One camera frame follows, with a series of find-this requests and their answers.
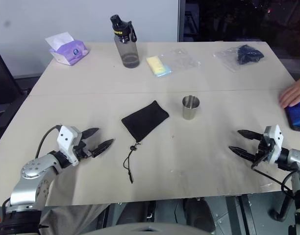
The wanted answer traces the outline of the person's bare hand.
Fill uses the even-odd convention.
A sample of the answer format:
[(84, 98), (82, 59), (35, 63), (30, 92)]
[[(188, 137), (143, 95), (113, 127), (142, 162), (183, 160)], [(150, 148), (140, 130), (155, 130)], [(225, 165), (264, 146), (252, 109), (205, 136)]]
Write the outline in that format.
[(300, 103), (300, 79), (282, 92), (279, 97), (281, 108), (293, 107)]

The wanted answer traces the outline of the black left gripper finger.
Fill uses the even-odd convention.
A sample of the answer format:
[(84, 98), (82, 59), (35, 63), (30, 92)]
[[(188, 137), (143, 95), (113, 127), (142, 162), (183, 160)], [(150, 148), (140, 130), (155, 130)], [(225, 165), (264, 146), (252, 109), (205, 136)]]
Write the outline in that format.
[(82, 139), (82, 140), (86, 140), (86, 139), (90, 138), (90, 137), (93, 136), (98, 130), (99, 130), (99, 128), (94, 127), (94, 128), (89, 128), (89, 129), (87, 129), (87, 130), (82, 131), (81, 139)]
[(114, 139), (109, 139), (99, 144), (97, 148), (91, 151), (92, 158), (95, 158), (98, 155), (102, 154), (104, 151), (106, 151), (112, 145), (113, 142)]

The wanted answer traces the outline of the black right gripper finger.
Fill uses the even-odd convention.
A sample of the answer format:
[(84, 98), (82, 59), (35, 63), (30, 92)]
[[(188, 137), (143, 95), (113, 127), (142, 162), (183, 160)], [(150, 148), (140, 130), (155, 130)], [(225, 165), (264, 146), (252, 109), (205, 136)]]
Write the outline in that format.
[(254, 132), (254, 131), (250, 131), (250, 130), (238, 130), (237, 131), (240, 135), (242, 135), (244, 138), (249, 139), (249, 140), (258, 140), (260, 141), (262, 139), (262, 135)]
[(238, 155), (239, 157), (248, 160), (250, 162), (255, 162), (257, 157), (251, 153), (249, 153), (248, 151), (241, 149), (239, 147), (235, 147), (235, 146), (229, 146), (229, 149), (235, 153), (236, 155)]

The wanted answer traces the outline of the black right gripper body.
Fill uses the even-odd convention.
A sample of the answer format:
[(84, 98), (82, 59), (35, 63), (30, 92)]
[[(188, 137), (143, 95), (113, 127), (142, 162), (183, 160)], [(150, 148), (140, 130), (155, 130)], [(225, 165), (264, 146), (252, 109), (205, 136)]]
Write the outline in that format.
[(271, 139), (267, 136), (262, 136), (257, 153), (255, 154), (256, 160), (251, 165), (251, 168), (254, 169), (257, 167), (262, 161), (265, 161), (273, 152), (275, 146), (274, 139)]

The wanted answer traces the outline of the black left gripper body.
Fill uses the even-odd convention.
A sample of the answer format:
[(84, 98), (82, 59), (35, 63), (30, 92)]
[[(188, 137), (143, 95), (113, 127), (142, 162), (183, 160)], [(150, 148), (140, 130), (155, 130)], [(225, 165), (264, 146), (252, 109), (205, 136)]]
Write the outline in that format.
[(80, 161), (82, 159), (87, 159), (93, 157), (91, 150), (87, 148), (86, 143), (83, 140), (90, 138), (93, 134), (83, 134), (79, 143), (73, 147), (73, 152), (76, 158)]

